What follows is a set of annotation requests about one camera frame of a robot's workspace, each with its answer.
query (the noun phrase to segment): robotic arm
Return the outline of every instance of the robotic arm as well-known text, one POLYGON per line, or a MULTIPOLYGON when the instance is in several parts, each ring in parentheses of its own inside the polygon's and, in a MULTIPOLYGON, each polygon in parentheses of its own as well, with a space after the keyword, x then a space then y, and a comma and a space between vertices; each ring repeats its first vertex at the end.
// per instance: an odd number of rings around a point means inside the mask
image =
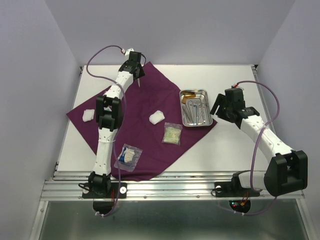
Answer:
POLYGON ((116 78, 117 84, 113 84, 104 95, 96 98, 96 122, 98 123, 98 148, 93 170, 84 184, 88 198, 105 198, 110 194, 111 189, 116 189, 111 183, 111 156, 113 142, 116 133, 121 127, 124 113, 121 100, 124 92, 134 82, 145 75, 140 64, 142 54, 135 52, 132 48, 125 54, 125 62, 120 67, 116 78))
MULTIPOLYGON (((236 126, 254 142, 265 123, 254 107, 246 107, 241 88, 226 89, 225 95, 219 94, 210 114, 218 116, 236 126)), ((270 160, 266 172, 253 172, 253 187, 267 190, 272 196, 303 190, 307 187, 308 157, 303 151, 294 151, 283 143, 268 127, 264 130, 258 145, 264 156, 270 160)), ((216 182, 217 197, 238 197, 250 185, 250 171, 237 172, 231 182, 216 182)))

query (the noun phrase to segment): stainless steel tray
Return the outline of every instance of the stainless steel tray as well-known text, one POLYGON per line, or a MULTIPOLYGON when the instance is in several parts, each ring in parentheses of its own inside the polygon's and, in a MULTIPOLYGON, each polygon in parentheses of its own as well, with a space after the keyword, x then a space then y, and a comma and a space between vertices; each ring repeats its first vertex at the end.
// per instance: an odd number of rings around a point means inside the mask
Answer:
POLYGON ((214 121, 210 115, 207 91, 204 89, 184 89, 180 91, 182 123, 186 127, 210 126, 214 121))

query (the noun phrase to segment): purple cable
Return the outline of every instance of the purple cable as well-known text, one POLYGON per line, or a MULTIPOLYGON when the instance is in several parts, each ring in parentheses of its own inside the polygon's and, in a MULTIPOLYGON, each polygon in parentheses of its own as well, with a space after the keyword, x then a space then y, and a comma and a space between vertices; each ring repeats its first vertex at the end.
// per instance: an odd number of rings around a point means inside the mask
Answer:
MULTIPOLYGON (((258 84, 261 85, 263 87, 265 87, 266 89, 269 90, 269 92, 274 96, 274 99, 276 101, 276 105, 277 105, 277 111, 276 114, 273 118, 271 118, 269 121, 266 122, 265 126, 268 126, 270 123, 272 123, 274 120, 276 120, 276 118, 279 115, 280 112, 280 103, 279 103, 279 99, 277 98, 276 94, 274 93, 274 91, 271 90, 271 88, 269 88, 267 85, 261 83, 261 82, 257 82, 257 81, 239 81, 236 83, 236 86, 238 86, 239 84, 243 84, 243 83, 252 83, 252 84, 258 84)), ((266 127, 263 127, 255 141, 255 145, 254 145, 254 150, 253 150, 253 155, 252 155, 252 162, 251 162, 251 170, 250 170, 250 187, 254 192, 261 192, 262 190, 255 190, 254 189, 254 168, 255 168, 255 161, 256 161, 256 155, 257 155, 257 150, 258 150, 258 146, 262 137, 262 134, 264 133, 264 130, 266 129, 266 127)))
MULTIPOLYGON (((90 65, 90 62, 95 58, 95 56, 97 56, 97 55, 98 55, 99 53, 101 53, 103 50, 105 50, 105 49, 107 49, 107 48, 110 48, 110 47, 116 47, 116 48, 119 48, 119 49, 122 51, 122 48, 121 48, 120 46, 118 46, 118 45, 109 45, 109 46, 106 46, 106 47, 100 49, 98 52, 96 52, 96 53, 89 59, 88 63, 86 64, 86 68, 85 68, 85 69, 86 69, 86 72, 87 72, 91 77, 99 78, 99 79, 106 79, 106 80, 111 81, 112 83, 114 83, 114 84, 116 84, 116 85, 119 86, 119 88, 120 88, 120 90, 121 90, 121 92, 122 92, 122 94, 123 94, 123 100, 124 100, 124 113, 123 113, 123 120, 122 120, 122 121, 124 121, 124 120, 125 120, 125 113, 126 113, 126 111, 127 111, 127 100, 126 100, 125 90, 123 89, 123 87, 122 87, 120 84, 118 84, 115 80, 113 80, 113 79, 111 79, 111 78, 109 78, 109 77, 99 76, 99 75, 94 75, 94 74, 92 74, 92 73, 89 71, 89 69, 88 69, 88 67, 89 67, 89 65, 90 65)), ((112 152, 113 152, 113 156, 115 157, 115 159, 117 159, 115 143, 116 143, 116 138, 117 138, 118 133, 119 133, 119 131, 115 134, 115 136, 114 136, 114 142, 113 142, 113 145, 112 145, 112 152)), ((95 214, 97 214, 97 215, 99 215, 99 216, 101 216, 101 217, 103 217, 103 218, 110 216, 110 215, 115 211, 115 209, 116 209, 116 206, 117 206, 117 203, 118 203, 118 200, 119 200, 119 196, 120 196, 120 188, 121 188, 121 171, 120 171, 120 167, 119 167, 119 166, 118 166, 118 175, 119 175, 119 177, 118 177, 118 180, 119 180, 119 183, 118 183, 118 192, 117 192, 117 194, 116 194, 116 198, 115 198, 115 201, 114 201, 114 205, 113 205, 112 209, 110 210, 110 212, 108 212, 107 214, 104 214, 104 215, 102 216, 102 214, 97 213, 97 212, 94 210, 95 214)))
POLYGON ((266 207, 265 209, 263 209, 261 211, 257 211, 257 212, 253 212, 253 213, 250 213, 250 212, 249 213, 242 213, 242 212, 239 212, 239 211, 234 211, 234 210, 231 210, 229 208, 225 208, 223 206, 220 206, 219 203, 218 203, 218 207, 221 208, 221 209, 227 210, 229 212, 232 212, 234 214, 239 214, 239 215, 244 215, 244 216, 255 216, 255 215, 263 214, 266 211, 268 211, 275 204, 276 200, 277 200, 277 197, 275 197, 273 199, 272 203, 268 207, 266 207))

